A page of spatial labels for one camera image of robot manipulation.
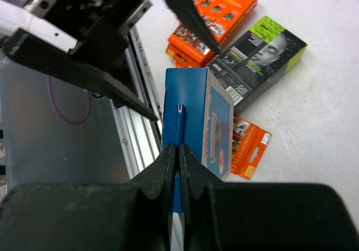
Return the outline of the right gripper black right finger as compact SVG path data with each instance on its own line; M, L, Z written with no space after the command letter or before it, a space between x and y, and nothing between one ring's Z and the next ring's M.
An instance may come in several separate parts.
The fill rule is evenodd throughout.
M337 192L316 183L225 183L179 148L185 250L357 250Z

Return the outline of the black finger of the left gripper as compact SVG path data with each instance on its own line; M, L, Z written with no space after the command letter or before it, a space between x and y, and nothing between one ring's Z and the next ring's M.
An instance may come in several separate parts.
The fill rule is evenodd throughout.
M191 32L204 42L216 54L221 52L221 47L210 30L205 25L204 20L198 13L193 0L164 0L169 9L177 16L178 20L184 24Z

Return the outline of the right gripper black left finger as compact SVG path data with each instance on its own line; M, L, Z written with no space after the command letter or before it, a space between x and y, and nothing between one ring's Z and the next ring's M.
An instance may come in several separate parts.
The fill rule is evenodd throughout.
M125 184L24 184L1 204L2 250L170 250L176 145Z

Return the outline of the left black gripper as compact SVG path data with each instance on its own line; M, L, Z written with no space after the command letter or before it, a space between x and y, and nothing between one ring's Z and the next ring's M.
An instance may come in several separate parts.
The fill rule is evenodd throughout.
M126 73L127 35L150 7L149 0L28 0L33 14L76 39L76 45L67 54L19 28L5 41L4 53L22 66L106 96L157 121L152 109L110 75Z

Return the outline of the black green Gillette box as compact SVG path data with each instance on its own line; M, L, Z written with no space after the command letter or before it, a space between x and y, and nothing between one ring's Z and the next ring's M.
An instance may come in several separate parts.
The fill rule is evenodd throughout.
M307 43L269 16L262 17L209 65L239 115L302 58Z

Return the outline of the white Harry's razor blister pack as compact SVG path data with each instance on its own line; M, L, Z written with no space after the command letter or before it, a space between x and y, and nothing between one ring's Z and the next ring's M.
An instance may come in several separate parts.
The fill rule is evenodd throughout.
M233 100L209 68L165 73L162 146L187 145L217 178L230 173Z

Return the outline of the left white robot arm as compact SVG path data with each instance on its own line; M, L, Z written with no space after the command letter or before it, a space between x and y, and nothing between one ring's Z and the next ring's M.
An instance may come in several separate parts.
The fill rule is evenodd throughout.
M2 51L10 60L157 116L111 69L149 0L1 0Z

